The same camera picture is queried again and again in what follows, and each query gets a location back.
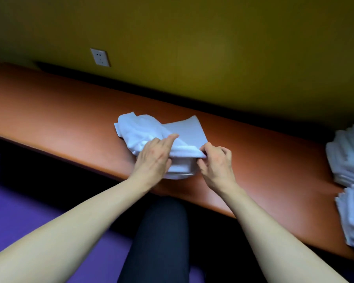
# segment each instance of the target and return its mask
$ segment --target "table surface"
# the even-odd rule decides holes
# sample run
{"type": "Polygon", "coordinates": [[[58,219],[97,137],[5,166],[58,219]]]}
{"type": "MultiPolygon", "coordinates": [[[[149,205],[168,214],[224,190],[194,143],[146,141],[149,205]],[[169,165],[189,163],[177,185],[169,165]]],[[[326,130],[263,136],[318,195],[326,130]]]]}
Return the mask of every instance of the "table surface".
{"type": "MultiPolygon", "coordinates": [[[[126,179],[135,158],[113,124],[121,114],[161,123],[196,115],[208,141],[232,150],[238,184],[302,242],[354,259],[345,244],[324,146],[212,114],[85,82],[0,65],[0,137],[126,179]]],[[[233,217],[202,175],[162,180],[153,190],[233,217]]]]}

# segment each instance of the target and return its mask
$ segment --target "wooden table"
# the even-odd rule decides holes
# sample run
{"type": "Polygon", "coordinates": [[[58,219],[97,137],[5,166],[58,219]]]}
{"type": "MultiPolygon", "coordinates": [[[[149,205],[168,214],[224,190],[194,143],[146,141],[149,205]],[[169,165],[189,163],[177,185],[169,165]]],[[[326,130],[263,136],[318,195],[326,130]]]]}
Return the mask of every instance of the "wooden table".
{"type": "MultiPolygon", "coordinates": [[[[232,150],[236,179],[302,242],[354,259],[345,244],[324,147],[234,120],[88,83],[0,66],[0,137],[126,179],[135,158],[113,124],[134,111],[162,123],[197,115],[208,141],[232,150]]],[[[233,217],[198,174],[154,189],[233,217]]]]}

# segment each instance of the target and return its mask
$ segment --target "yellow wall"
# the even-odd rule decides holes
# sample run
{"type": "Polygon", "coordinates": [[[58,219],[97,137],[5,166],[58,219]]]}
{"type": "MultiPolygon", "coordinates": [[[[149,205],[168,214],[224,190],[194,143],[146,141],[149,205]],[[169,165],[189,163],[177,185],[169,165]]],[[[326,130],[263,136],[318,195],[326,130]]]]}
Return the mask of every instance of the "yellow wall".
{"type": "Polygon", "coordinates": [[[333,128],[354,121],[354,0],[0,0],[0,55],[333,128]]]}

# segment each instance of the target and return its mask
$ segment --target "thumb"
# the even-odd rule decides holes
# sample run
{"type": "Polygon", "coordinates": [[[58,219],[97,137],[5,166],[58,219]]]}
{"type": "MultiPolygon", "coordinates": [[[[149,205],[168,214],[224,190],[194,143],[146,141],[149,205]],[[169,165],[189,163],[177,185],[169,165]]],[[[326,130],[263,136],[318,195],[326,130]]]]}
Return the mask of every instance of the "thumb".
{"type": "Polygon", "coordinates": [[[206,173],[207,173],[207,166],[206,166],[206,163],[203,161],[203,159],[199,158],[199,159],[197,160],[197,165],[198,165],[199,169],[201,170],[201,173],[202,173],[203,175],[206,175],[206,173]]]}
{"type": "Polygon", "coordinates": [[[167,171],[169,170],[169,168],[171,167],[171,165],[172,165],[172,159],[169,158],[169,159],[166,161],[166,166],[165,166],[165,172],[164,172],[164,174],[167,173],[167,171]]]}

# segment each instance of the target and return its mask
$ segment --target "white wall socket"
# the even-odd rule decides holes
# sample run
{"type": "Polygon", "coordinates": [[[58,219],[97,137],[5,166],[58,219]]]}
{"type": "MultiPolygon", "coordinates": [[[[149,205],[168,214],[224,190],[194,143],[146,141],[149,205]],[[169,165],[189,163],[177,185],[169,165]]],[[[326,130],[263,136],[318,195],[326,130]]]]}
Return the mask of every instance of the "white wall socket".
{"type": "Polygon", "coordinates": [[[92,52],[96,64],[98,64],[99,66],[110,66],[108,56],[105,51],[101,51],[98,49],[90,49],[90,51],[92,52]]]}

